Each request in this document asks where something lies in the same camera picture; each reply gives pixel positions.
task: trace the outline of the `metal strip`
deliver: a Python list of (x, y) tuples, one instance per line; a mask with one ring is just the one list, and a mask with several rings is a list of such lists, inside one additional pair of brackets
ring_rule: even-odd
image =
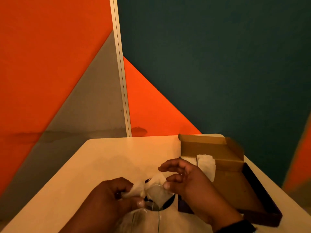
[(110, 0), (110, 8), (111, 8), (111, 15), (112, 15), (112, 24), (113, 24), (113, 28), (114, 28), (115, 45), (116, 45), (116, 51), (117, 51), (117, 59), (118, 59), (119, 77), (120, 77), (120, 84), (121, 84), (121, 94), (122, 94), (126, 134), (127, 134), (127, 137), (131, 137), (132, 136), (132, 130), (131, 130), (130, 112), (129, 112), (128, 99), (127, 99), (127, 89), (126, 89), (126, 80), (125, 80), (124, 61), (123, 61), (123, 51), (122, 51), (122, 43), (121, 43), (121, 33), (120, 33), (120, 23), (119, 23), (119, 12), (118, 12), (117, 0)]

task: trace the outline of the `black sleeve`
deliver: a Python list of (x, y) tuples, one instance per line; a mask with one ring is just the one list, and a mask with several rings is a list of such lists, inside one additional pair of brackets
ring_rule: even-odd
[(247, 220), (242, 220), (240, 222), (233, 223), (230, 226), (221, 228), (217, 233), (253, 233), (256, 231), (256, 228)]

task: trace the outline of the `finger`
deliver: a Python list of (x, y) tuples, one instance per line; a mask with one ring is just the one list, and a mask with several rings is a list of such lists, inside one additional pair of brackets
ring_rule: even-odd
[(166, 181), (169, 181), (169, 182), (183, 182), (183, 176), (176, 173), (176, 174), (173, 174), (173, 175), (167, 177)]
[(163, 184), (164, 189), (169, 190), (175, 194), (184, 195), (184, 184), (179, 182), (167, 181)]
[(118, 201), (118, 204), (119, 217), (122, 217), (126, 213), (131, 212), (135, 209), (145, 207), (145, 201), (141, 197), (130, 197), (126, 199), (121, 199)]
[(114, 194), (122, 191), (129, 192), (133, 186), (133, 183), (131, 183), (129, 180), (126, 180), (124, 177), (119, 177), (107, 182)]
[(160, 172), (178, 172), (179, 174), (184, 174), (185, 170), (180, 167), (169, 167), (169, 168), (158, 168)]
[(181, 159), (181, 158), (176, 158), (176, 159), (170, 159), (159, 167), (159, 171), (161, 172), (166, 172), (166, 170), (170, 167), (179, 167), (185, 170), (185, 172), (189, 173), (193, 167), (196, 167), (195, 165), (189, 163), (188, 161)]

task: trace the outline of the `fingernail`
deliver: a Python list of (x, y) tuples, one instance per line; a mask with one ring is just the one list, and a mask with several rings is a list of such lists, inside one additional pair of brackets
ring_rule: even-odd
[(169, 182), (165, 182), (165, 183), (163, 184), (163, 188), (166, 189), (166, 190), (168, 190), (168, 189), (169, 189)]
[(145, 207), (145, 201), (144, 200), (139, 200), (137, 202), (137, 207), (138, 208), (144, 208)]

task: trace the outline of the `cardboard box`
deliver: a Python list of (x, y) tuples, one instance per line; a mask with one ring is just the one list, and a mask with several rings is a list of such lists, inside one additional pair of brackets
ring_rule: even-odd
[[(216, 161), (216, 189), (251, 223), (277, 227), (282, 213), (251, 168), (244, 163), (243, 148), (229, 137), (178, 135), (181, 156), (211, 155)], [(192, 213), (178, 196), (178, 211)]]

